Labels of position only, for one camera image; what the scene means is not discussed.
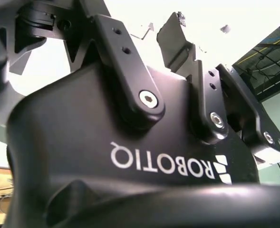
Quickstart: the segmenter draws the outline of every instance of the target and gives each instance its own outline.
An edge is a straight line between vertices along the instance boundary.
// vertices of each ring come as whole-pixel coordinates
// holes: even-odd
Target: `metal frame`
[[[260,102],[266,101],[280,93],[280,73],[276,77],[270,78],[265,85],[257,87],[255,92]]]

